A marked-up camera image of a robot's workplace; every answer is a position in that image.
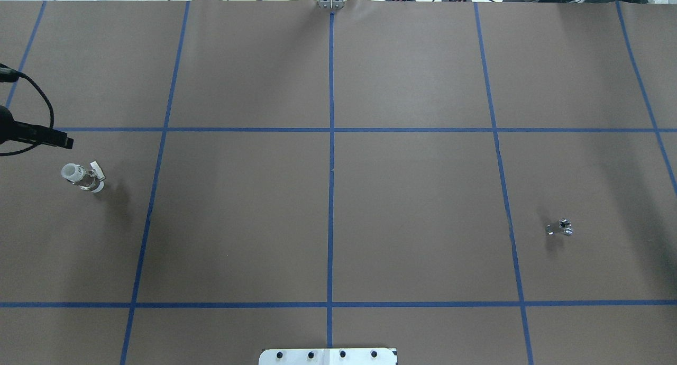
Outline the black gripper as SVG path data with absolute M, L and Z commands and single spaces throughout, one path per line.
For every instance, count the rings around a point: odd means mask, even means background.
M 4 105 L 1 109 L 1 142 L 17 141 L 31 145 L 48 145 L 72 150 L 74 139 L 67 133 L 47 126 L 14 121 L 10 110 Z

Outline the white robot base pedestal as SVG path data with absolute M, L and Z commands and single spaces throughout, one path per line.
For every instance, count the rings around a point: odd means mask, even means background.
M 264 350 L 259 364 L 398 364 L 391 348 L 316 348 Z

